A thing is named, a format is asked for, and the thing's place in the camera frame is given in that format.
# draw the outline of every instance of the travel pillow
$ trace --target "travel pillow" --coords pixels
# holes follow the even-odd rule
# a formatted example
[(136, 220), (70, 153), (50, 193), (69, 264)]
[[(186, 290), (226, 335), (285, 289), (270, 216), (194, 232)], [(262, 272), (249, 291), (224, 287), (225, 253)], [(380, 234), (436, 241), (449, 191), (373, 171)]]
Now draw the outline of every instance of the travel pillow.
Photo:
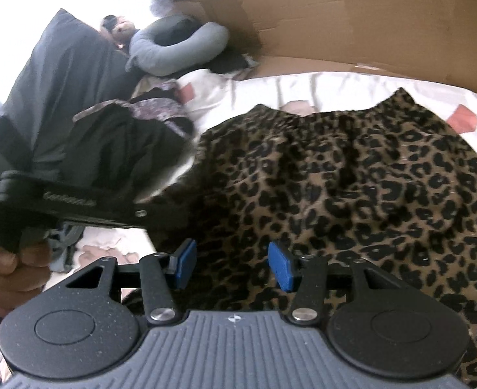
[(133, 66), (154, 76), (207, 63), (227, 46), (230, 34), (217, 23), (201, 23), (184, 14), (162, 18), (130, 40), (127, 69)]

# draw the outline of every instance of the gray gripper base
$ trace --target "gray gripper base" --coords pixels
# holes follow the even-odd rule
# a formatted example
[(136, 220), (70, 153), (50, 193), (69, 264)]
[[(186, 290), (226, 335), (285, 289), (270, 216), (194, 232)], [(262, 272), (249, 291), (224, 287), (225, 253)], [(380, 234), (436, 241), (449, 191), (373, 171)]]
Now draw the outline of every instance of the gray gripper base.
[(279, 313), (192, 311), (151, 329), (126, 363), (77, 382), (17, 374), (2, 389), (467, 389), (452, 375), (427, 382), (378, 380), (338, 359), (319, 331)]

